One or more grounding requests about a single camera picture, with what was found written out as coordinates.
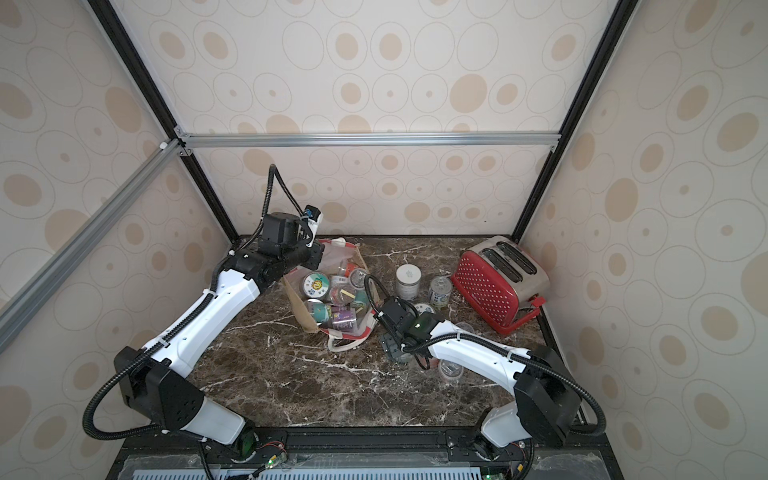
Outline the large white lid canister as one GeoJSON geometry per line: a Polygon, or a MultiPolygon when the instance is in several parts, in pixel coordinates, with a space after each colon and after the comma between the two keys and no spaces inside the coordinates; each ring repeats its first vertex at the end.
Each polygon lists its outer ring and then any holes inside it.
{"type": "Polygon", "coordinates": [[[418,296],[422,279],[421,270],[413,264],[403,264],[396,270],[396,294],[398,297],[412,301],[418,296]]]}

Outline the burlap canvas bag red lining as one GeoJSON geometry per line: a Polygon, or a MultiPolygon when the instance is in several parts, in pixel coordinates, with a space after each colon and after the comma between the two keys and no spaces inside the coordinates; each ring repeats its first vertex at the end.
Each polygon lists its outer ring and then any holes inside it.
{"type": "Polygon", "coordinates": [[[327,349],[342,353],[361,346],[373,333],[378,320],[372,308],[376,294],[368,294],[363,280],[369,269],[357,245],[341,237],[321,240],[322,260],[317,270],[297,267],[282,278],[293,315],[307,333],[327,336],[327,349]],[[311,272],[329,277],[330,291],[322,300],[307,299],[300,282],[311,272]]]}

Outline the orange label seed jar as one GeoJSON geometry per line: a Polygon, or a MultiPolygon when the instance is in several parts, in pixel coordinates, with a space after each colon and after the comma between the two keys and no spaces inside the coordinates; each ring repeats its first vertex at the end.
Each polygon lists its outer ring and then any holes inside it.
{"type": "Polygon", "coordinates": [[[423,313],[434,313],[435,309],[427,303],[418,303],[415,305],[416,311],[419,315],[423,313]]]}

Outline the purple flower label jar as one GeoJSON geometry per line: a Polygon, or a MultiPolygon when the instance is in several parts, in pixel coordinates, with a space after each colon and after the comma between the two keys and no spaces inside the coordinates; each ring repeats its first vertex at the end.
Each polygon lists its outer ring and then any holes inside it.
{"type": "Polygon", "coordinates": [[[308,273],[300,282],[300,292],[307,299],[322,300],[329,291],[329,277],[321,272],[308,273]]]}

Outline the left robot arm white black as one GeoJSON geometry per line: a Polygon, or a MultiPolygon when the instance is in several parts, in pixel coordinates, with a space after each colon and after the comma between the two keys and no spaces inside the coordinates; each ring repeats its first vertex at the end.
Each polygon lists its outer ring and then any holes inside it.
{"type": "Polygon", "coordinates": [[[316,240],[321,211],[296,207],[272,213],[272,194],[264,197],[254,233],[214,268],[201,297],[161,334],[142,348],[126,347],[114,359],[115,374],[94,394],[82,417],[84,433],[100,441],[162,431],[184,431],[242,452],[252,442],[248,422],[210,400],[188,381],[209,345],[248,305],[297,267],[318,267],[323,245],[316,240]],[[106,396],[119,389],[126,406],[149,424],[106,431],[95,414],[106,396]]]}

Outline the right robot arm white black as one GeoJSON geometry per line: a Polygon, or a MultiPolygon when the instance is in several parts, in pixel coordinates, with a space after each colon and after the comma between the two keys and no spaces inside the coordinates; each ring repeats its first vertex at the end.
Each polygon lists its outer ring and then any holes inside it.
{"type": "Polygon", "coordinates": [[[511,347],[470,333],[438,312],[418,312],[371,274],[363,285],[373,316],[396,352],[413,356],[422,366],[430,359],[459,365],[512,395],[512,402],[488,410],[475,426],[473,444],[481,456],[491,459],[524,440],[561,447],[571,436],[604,434],[603,409],[554,350],[511,347]],[[380,302],[373,300],[373,289],[384,295],[380,302]]]}

